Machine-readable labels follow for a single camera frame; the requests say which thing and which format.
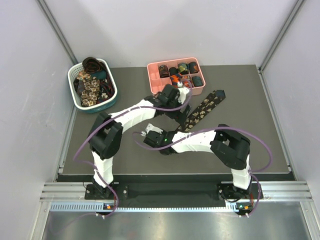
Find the black gold floral tie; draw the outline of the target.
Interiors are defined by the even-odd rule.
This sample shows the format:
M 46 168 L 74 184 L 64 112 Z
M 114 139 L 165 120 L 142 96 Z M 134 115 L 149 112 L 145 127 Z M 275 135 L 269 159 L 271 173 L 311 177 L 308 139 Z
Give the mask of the black gold floral tie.
M 200 105 L 198 105 L 192 113 L 189 114 L 184 123 L 176 130 L 187 133 L 195 125 L 197 125 L 206 115 L 208 115 L 215 107 L 217 107 L 224 99 L 226 94 L 224 90 L 212 91 Z

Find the pink divided organizer box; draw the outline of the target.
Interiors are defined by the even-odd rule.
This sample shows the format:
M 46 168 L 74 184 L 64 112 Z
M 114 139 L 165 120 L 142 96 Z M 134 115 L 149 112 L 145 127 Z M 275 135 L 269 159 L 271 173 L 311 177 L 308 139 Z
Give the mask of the pink divided organizer box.
M 204 87 L 206 86 L 206 81 L 205 81 L 204 75 L 202 73 L 200 64 L 195 57 L 179 58 L 179 59 L 164 60 L 164 61 L 149 63 L 147 65 L 147 73 L 148 73 L 151 93 L 156 94 L 158 92 L 161 92 L 166 85 L 172 85 L 170 76 L 166 77 L 166 78 L 160 78 L 160 75 L 159 75 L 159 66 L 160 65 L 166 65 L 169 70 L 169 68 L 171 68 L 171 67 L 178 68 L 179 63 L 189 64 L 190 62 L 197 62 L 198 67 L 199 67 L 199 72 L 195 73 L 195 74 L 190 74 L 190 72 L 189 72 L 189 74 L 186 74 L 186 75 L 191 76 L 191 78 L 194 76 L 201 77 L 202 82 L 203 82 L 203 86 L 191 88 L 192 94 L 194 96 L 200 95 L 203 92 Z

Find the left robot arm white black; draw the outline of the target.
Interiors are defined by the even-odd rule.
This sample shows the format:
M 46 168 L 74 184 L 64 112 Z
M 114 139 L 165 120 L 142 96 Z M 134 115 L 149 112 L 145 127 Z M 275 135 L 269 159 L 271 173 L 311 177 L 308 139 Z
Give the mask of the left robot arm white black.
M 167 84 L 162 91 L 143 98 L 132 107 L 98 115 L 89 132 L 88 141 L 94 159 L 92 183 L 98 195 L 106 199 L 113 194 L 113 158 L 120 149 L 123 133 L 163 114 L 181 124 L 190 110 L 188 102 L 191 96 L 190 88 L 175 88 Z

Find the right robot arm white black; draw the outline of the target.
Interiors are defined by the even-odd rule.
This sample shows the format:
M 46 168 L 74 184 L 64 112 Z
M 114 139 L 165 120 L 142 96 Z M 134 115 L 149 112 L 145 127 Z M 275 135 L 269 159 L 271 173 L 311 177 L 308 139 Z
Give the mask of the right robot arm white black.
M 234 130 L 210 130 L 201 133 L 165 131 L 147 125 L 143 142 L 162 155 L 186 152 L 205 152 L 214 154 L 226 167 L 231 169 L 233 187 L 230 192 L 220 191 L 224 199 L 245 198 L 252 191 L 250 175 L 250 140 Z

